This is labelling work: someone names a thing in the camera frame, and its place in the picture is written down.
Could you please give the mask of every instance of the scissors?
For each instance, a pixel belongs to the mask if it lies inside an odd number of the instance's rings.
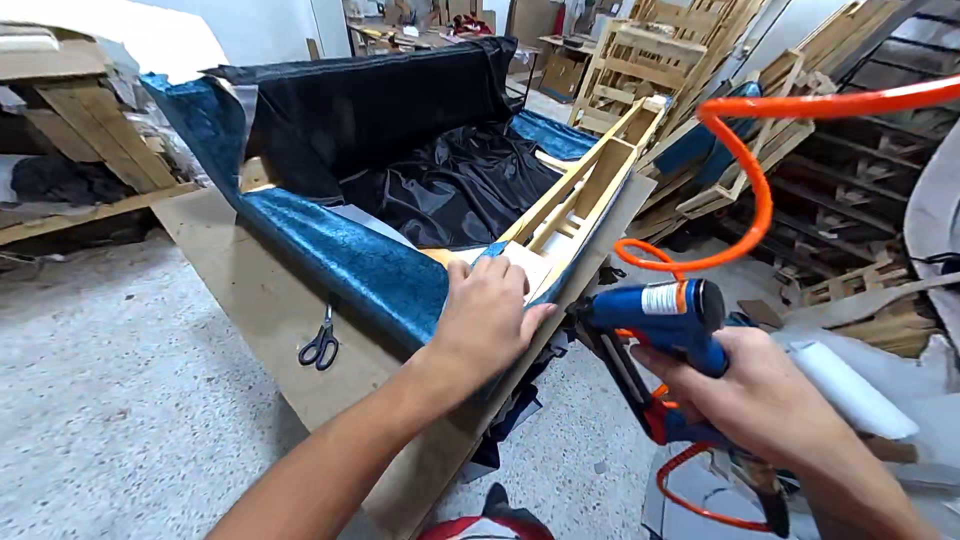
[[[331,347],[333,351],[328,355],[327,351]],[[323,371],[330,367],[333,359],[337,357],[338,351],[340,351],[340,342],[337,341],[336,337],[333,337],[333,306],[327,305],[324,323],[320,326],[317,337],[311,339],[300,349],[300,352],[297,353],[297,359],[301,366],[308,366],[317,362],[317,371]]]

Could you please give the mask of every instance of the foam roll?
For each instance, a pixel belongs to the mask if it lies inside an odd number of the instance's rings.
[[[920,428],[819,341],[791,343],[788,353],[827,401],[857,430],[892,440]]]

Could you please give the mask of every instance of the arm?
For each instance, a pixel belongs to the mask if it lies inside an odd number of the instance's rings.
[[[430,343],[267,471],[209,538],[336,538],[396,454],[506,369],[556,308],[524,311],[526,277],[506,258],[481,258],[472,272],[452,261],[448,272]]]
[[[793,471],[825,538],[941,537],[769,335],[728,328],[714,336],[731,358],[720,379],[640,346],[631,353],[731,441]]]

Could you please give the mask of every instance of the table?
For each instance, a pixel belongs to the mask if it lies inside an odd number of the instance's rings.
[[[590,62],[590,58],[593,57],[593,53],[596,52],[596,47],[597,47],[597,44],[596,44],[595,41],[589,41],[589,40],[587,40],[585,37],[582,37],[582,36],[579,36],[579,35],[578,35],[578,36],[575,36],[575,37],[577,37],[578,39],[580,39],[584,44],[581,45],[580,47],[573,47],[573,46],[567,45],[566,43],[564,43],[564,37],[563,37],[563,36],[540,36],[540,37],[537,38],[538,40],[546,43],[546,44],[550,47],[550,54],[551,54],[551,55],[555,54],[555,53],[557,52],[557,49],[560,49],[560,48],[566,49],[567,51],[572,51],[572,52],[574,52],[574,53],[579,53],[579,54],[586,55],[586,58],[584,58],[584,60],[583,60],[583,62],[584,62],[584,64],[585,64],[585,65],[584,65],[584,71],[583,71],[583,73],[580,74],[580,81],[577,82],[577,87],[574,88],[574,90],[573,90],[573,95],[574,95],[574,96],[576,96],[576,95],[578,95],[578,94],[580,93],[580,86],[583,85],[584,79],[587,77],[587,71],[588,71],[588,70],[587,70],[587,67],[588,67],[588,64],[589,64],[589,62]],[[574,99],[572,99],[572,100],[562,101],[561,103],[573,103],[573,101],[575,101],[575,99],[576,99],[576,98],[574,97]]]
[[[561,291],[560,305],[581,295],[654,185],[640,175],[625,182]],[[160,201],[151,208],[309,430],[373,392],[399,369],[400,360],[365,333],[362,321],[338,311],[337,361],[321,374],[304,371],[297,351],[316,334],[327,293],[306,286],[237,226],[236,212],[215,188]],[[389,537],[416,536],[563,318],[558,309],[543,323],[530,349],[486,400],[468,401],[414,439],[390,464],[363,502],[367,516]]]

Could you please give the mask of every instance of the speckled floor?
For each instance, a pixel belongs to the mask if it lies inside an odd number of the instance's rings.
[[[528,107],[569,112],[535,90]],[[730,306],[777,300],[762,263],[706,275]],[[306,436],[165,233],[16,277],[0,276],[0,538],[201,537]],[[604,366],[576,344],[537,386],[544,408],[501,445],[502,468],[452,486],[436,519],[475,515],[500,481],[557,538],[644,537],[655,448]],[[372,537],[362,516],[342,535]]]

